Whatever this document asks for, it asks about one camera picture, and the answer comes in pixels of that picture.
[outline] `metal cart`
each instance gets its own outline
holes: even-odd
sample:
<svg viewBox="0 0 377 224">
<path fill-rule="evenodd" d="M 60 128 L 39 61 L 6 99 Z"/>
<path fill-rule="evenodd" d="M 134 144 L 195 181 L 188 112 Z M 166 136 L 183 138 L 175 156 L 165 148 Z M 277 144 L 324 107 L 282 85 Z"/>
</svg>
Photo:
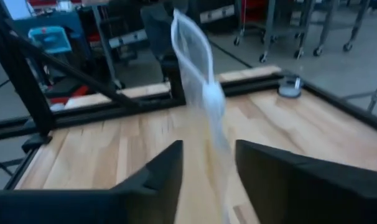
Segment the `metal cart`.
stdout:
<svg viewBox="0 0 377 224">
<path fill-rule="evenodd" d="M 275 40 L 276 37 L 295 35 L 301 33 L 300 43 L 298 50 L 296 50 L 294 57 L 296 59 L 300 58 L 304 54 L 304 43 L 307 38 L 307 33 L 310 26 L 311 12 L 315 5 L 315 0 L 305 0 L 304 4 L 301 4 L 299 10 L 302 12 L 302 21 L 299 25 L 294 25 L 291 23 L 291 13 L 295 8 L 295 2 L 292 1 L 280 1 L 280 0 L 269 0 L 267 9 L 266 22 L 248 22 L 246 21 L 247 13 L 247 3 L 248 0 L 244 0 L 244 10 L 241 10 L 241 1 L 237 2 L 238 12 L 244 13 L 242 17 L 241 30 L 239 35 L 234 40 L 234 44 L 240 44 L 241 38 L 244 36 L 245 29 L 247 27 L 254 27 L 261 30 L 263 33 L 262 42 L 264 42 L 264 52 L 259 57 L 259 62 L 264 63 L 267 60 L 269 53 L 270 44 Z"/>
<path fill-rule="evenodd" d="M 354 24 L 342 24 L 338 22 L 333 22 L 333 17 L 338 9 L 340 0 L 330 0 L 327 1 L 326 3 L 328 4 L 328 9 L 327 9 L 327 15 L 324 21 L 317 21 L 317 22 L 311 22 L 311 24 L 315 25 L 321 25 L 323 26 L 323 31 L 320 36 L 320 43 L 319 46 L 316 47 L 313 51 L 313 55 L 318 57 L 322 54 L 323 52 L 323 47 L 324 43 L 327 40 L 328 34 L 331 30 L 337 30 L 337 29 L 347 29 L 351 28 L 351 36 L 350 39 L 347 43 L 343 45 L 343 51 L 344 52 L 349 52 L 351 48 L 353 47 L 353 42 L 356 40 L 358 31 L 360 30 L 360 27 L 363 23 L 364 15 L 367 11 L 367 7 L 370 4 L 370 0 L 363 0 L 361 1 L 361 8 L 358 11 L 356 20 Z"/>
</svg>

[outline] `blue machine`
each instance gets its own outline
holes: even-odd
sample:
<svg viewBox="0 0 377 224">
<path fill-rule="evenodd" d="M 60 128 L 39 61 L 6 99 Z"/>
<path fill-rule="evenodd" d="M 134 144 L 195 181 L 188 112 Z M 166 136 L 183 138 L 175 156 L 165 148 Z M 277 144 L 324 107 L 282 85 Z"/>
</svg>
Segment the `blue machine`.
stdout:
<svg viewBox="0 0 377 224">
<path fill-rule="evenodd" d="M 28 34 L 31 29 L 36 27 L 63 27 L 65 33 L 70 39 L 78 41 L 81 50 L 85 54 L 85 58 L 90 61 L 93 60 L 91 49 L 77 11 L 53 12 L 47 16 L 33 16 L 30 18 L 18 19 L 14 21 L 14 24 L 16 31 L 21 34 Z"/>
<path fill-rule="evenodd" d="M 65 29 L 60 26 L 32 28 L 28 32 L 28 37 L 41 43 L 48 54 L 62 54 L 72 51 Z"/>
</svg>

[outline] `black metal frame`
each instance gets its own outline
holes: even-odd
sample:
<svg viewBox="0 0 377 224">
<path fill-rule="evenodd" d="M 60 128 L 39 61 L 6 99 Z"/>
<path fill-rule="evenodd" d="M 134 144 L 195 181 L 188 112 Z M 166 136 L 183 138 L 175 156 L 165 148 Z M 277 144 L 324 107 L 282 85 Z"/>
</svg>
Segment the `black metal frame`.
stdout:
<svg viewBox="0 0 377 224">
<path fill-rule="evenodd" d="M 45 64 L 54 66 L 67 76 L 80 80 L 91 89 L 110 98 L 111 101 L 98 105 L 84 106 L 54 113 L 51 112 L 20 48 L 23 48 L 25 53 L 30 53 L 31 57 L 40 60 Z M 11 28 L 7 22 L 5 22 L 4 18 L 2 18 L 1 14 L 0 62 L 30 113 L 30 117 L 20 117 L 0 121 L 0 139 L 35 133 L 39 133 L 40 136 L 46 137 L 51 130 L 58 128 L 67 128 L 106 119 L 164 110 L 185 104 L 185 99 L 182 94 L 174 95 L 170 93 L 160 93 L 139 98 L 129 98 L 122 93 L 117 94 L 115 91 L 103 86 L 92 77 L 89 77 L 83 72 L 59 61 L 55 57 L 46 54 L 38 47 L 33 46 L 23 36 L 11 34 Z M 254 77 L 245 80 L 226 82 L 221 85 L 227 97 L 238 96 L 256 91 L 277 89 L 279 87 L 279 80 L 283 76 L 284 72 L 265 77 Z M 181 85 L 179 85 L 179 80 L 171 80 L 170 83 L 172 85 L 171 89 L 175 89 L 180 93 L 183 92 Z M 346 101 L 341 100 L 310 83 L 304 82 L 303 89 L 377 130 L 376 116 L 352 106 Z M 29 162 L 35 156 L 37 149 L 38 147 L 35 144 L 28 147 L 28 150 L 26 150 L 26 158 L 6 185 L 6 189 L 13 189 L 16 186 Z"/>
<path fill-rule="evenodd" d="M 2 169 L 8 175 L 12 176 L 13 173 L 7 167 L 18 165 L 20 162 L 21 162 L 20 159 L 14 159 L 12 161 L 7 161 L 7 162 L 0 162 L 0 169 Z"/>
</svg>

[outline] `round metal puck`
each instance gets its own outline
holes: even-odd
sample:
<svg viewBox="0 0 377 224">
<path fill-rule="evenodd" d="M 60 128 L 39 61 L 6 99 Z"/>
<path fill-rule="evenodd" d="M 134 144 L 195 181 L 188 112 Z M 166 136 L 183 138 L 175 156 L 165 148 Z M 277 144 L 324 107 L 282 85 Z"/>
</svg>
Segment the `round metal puck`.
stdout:
<svg viewBox="0 0 377 224">
<path fill-rule="evenodd" d="M 298 98 L 301 94 L 303 82 L 298 76 L 286 76 L 280 81 L 278 94 L 286 98 Z"/>
</svg>

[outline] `transparent plastic bag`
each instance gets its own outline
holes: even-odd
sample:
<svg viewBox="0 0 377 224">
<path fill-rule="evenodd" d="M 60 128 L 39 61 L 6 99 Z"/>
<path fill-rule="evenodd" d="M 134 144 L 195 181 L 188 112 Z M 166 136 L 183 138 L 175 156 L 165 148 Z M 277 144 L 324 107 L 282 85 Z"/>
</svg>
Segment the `transparent plastic bag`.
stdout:
<svg viewBox="0 0 377 224">
<path fill-rule="evenodd" d="M 223 134 L 222 118 L 225 96 L 213 73 L 213 56 L 208 39 L 201 29 L 178 10 L 171 27 L 172 46 L 179 60 L 180 76 L 187 106 L 193 121 L 205 120 L 205 163 L 207 176 L 218 194 L 223 209 L 222 220 L 229 223 L 226 209 L 228 174 L 233 165 L 230 145 Z"/>
</svg>

